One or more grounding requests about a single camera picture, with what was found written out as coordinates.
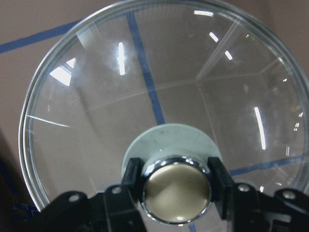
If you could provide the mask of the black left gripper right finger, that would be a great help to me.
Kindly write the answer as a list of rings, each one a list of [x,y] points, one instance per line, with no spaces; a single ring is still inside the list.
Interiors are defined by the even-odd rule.
[[[217,157],[208,158],[211,200],[229,232],[307,232],[309,197],[293,188],[265,195],[236,183]]]

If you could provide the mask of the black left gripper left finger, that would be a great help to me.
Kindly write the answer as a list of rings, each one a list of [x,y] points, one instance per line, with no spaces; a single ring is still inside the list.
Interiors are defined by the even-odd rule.
[[[68,191],[55,198],[31,220],[33,232],[143,232],[137,209],[139,158],[131,158],[122,182],[94,197]]]

